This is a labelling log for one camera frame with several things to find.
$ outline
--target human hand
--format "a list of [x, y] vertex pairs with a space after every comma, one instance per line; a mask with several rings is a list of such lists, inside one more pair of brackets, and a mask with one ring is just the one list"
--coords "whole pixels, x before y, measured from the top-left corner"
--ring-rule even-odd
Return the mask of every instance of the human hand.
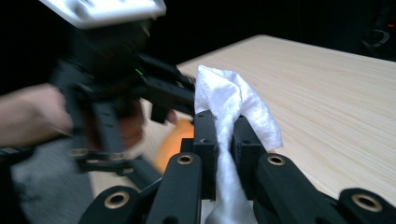
[[[143, 138], [145, 118], [142, 106], [135, 102], [132, 107], [134, 113], [120, 119], [126, 148], [133, 147]], [[7, 118], [0, 121], [0, 147], [29, 146], [72, 134], [73, 124], [65, 110], [64, 96], [50, 84], [24, 88], [1, 97], [0, 118]], [[175, 111], [170, 110], [167, 120], [177, 122]]]

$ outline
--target wooden table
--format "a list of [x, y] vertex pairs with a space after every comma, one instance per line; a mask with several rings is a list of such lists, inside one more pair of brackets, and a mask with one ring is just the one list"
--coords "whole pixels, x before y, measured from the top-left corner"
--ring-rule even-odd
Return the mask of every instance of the wooden table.
[[[200, 64], [233, 70], [259, 93], [282, 131], [276, 152], [320, 191], [359, 187], [396, 205], [396, 63], [259, 35], [178, 67], [196, 75]], [[134, 152], [152, 158], [173, 127], [147, 126]], [[95, 194], [128, 185], [115, 178], [93, 173]]]

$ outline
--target black metal frame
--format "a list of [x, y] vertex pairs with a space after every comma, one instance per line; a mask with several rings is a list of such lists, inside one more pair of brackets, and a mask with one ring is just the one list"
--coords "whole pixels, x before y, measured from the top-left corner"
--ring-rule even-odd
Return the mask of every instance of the black metal frame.
[[[158, 189], [150, 193], [108, 189], [94, 200], [80, 224], [108, 223], [101, 220], [109, 217], [120, 218], [112, 220], [115, 224], [200, 223], [201, 200], [216, 200], [217, 149], [211, 112], [197, 114], [194, 138], [183, 139]], [[243, 116], [235, 123], [231, 152], [260, 224], [395, 223], [395, 207], [371, 191], [345, 189], [337, 201], [316, 190], [289, 158], [265, 152]], [[130, 194], [128, 202], [133, 204], [110, 208], [108, 203], [122, 193]], [[113, 203], [120, 205], [120, 200]]]

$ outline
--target white tissue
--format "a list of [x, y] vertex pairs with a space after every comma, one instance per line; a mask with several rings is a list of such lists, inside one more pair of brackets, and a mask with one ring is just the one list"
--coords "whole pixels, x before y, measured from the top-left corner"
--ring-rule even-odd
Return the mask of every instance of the white tissue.
[[282, 147], [280, 129], [264, 100], [237, 73], [200, 65], [195, 113], [206, 110], [215, 118], [219, 160], [216, 205], [205, 223], [257, 223], [229, 151], [233, 125], [245, 116], [266, 150]]

